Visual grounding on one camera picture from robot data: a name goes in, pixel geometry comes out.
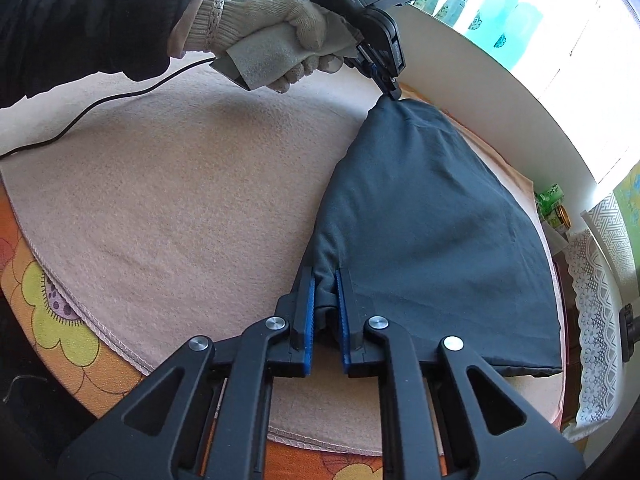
white knit glove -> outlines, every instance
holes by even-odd
[[[185,50],[213,52],[217,56],[231,45],[262,28],[288,22],[296,28],[300,44],[318,50],[326,36],[326,21],[309,0],[204,0],[189,31]],[[284,93],[314,70],[337,72],[337,56],[310,56],[269,88]]]

beige felt cloth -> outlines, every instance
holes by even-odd
[[[95,75],[20,102],[0,112],[0,142],[50,137],[85,105],[132,86],[140,87]],[[273,313],[334,165],[379,94],[347,69],[314,74],[285,95],[246,92],[205,65],[96,108],[59,142],[3,161],[2,177],[59,290],[101,339],[149,372],[190,336],[239,335]],[[491,148],[472,146],[507,168],[497,172],[502,181],[515,175]],[[508,187],[524,189],[516,198],[530,209],[527,182]],[[558,419],[562,375],[515,384]],[[316,348],[310,378],[276,381],[270,436],[379,454],[378,410],[376,381],[349,380],[337,353]]]

hand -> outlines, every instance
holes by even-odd
[[[192,36],[200,35],[204,39],[202,50],[220,55],[242,38],[281,22],[296,28],[298,41],[307,50],[322,47],[326,20],[309,0],[204,0],[191,27],[188,43],[193,44]],[[337,56],[310,56],[268,87],[284,93],[291,84],[314,70],[333,73],[341,65],[342,58]]]

lace cloth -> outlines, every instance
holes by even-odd
[[[589,230],[572,238],[564,255],[574,279],[579,311],[582,387],[576,422],[562,433],[576,442],[611,419],[620,404],[624,385],[618,313],[622,301]]]

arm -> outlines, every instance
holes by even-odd
[[[0,108],[95,72],[161,75],[190,1],[21,0],[0,30]]]

